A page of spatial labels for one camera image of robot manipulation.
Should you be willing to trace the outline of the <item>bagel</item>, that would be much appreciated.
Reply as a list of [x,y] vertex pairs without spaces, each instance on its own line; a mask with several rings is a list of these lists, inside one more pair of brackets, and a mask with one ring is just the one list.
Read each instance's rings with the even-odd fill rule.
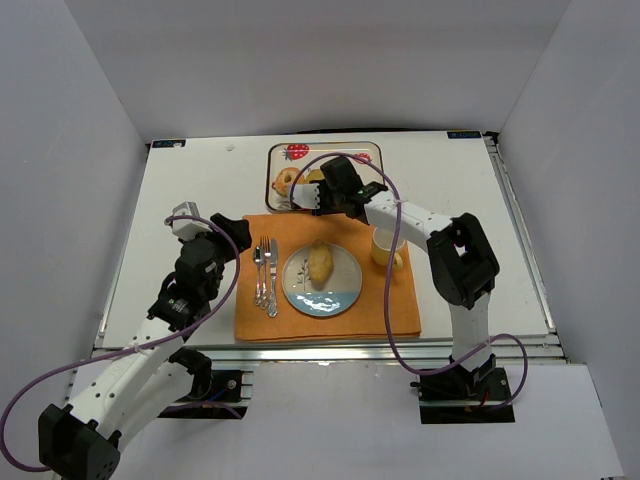
[[295,180],[300,170],[295,167],[287,167],[282,169],[275,180],[272,182],[272,189],[281,197],[286,197],[289,191],[289,185]]

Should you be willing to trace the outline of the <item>oblong golden bread roll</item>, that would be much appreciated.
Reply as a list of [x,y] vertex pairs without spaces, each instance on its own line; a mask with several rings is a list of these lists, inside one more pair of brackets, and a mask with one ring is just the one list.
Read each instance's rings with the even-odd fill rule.
[[333,272],[333,255],[330,246],[316,239],[309,247],[309,278],[314,288],[322,289]]

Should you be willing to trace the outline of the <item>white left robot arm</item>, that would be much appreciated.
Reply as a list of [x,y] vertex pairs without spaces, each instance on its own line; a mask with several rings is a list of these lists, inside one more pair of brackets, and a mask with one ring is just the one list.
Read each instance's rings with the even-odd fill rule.
[[110,478],[141,430],[180,399],[203,405],[211,387],[210,358],[186,342],[226,300],[224,269],[251,247],[249,222],[221,214],[166,222],[182,247],[146,319],[85,390],[38,418],[39,460],[64,479]]

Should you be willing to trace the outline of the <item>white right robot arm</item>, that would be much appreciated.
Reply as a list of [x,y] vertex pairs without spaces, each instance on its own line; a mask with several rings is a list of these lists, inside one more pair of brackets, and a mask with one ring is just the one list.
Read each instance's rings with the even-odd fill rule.
[[449,306],[453,345],[449,363],[418,376],[444,377],[458,389],[472,393],[496,368],[493,337],[488,332],[488,306],[500,272],[497,257],[478,220],[435,214],[404,200],[394,181],[364,183],[353,154],[330,152],[315,158],[324,177],[308,185],[294,182],[290,201],[315,216],[342,214],[363,224],[389,229],[429,258],[436,291]]

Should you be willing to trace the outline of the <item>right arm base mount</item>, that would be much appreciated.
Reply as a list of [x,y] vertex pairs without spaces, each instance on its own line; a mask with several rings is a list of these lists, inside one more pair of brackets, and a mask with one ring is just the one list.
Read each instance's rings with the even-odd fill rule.
[[511,397],[504,368],[498,367],[472,390],[452,371],[423,376],[410,387],[418,396],[423,425],[514,423],[511,405],[498,408]]

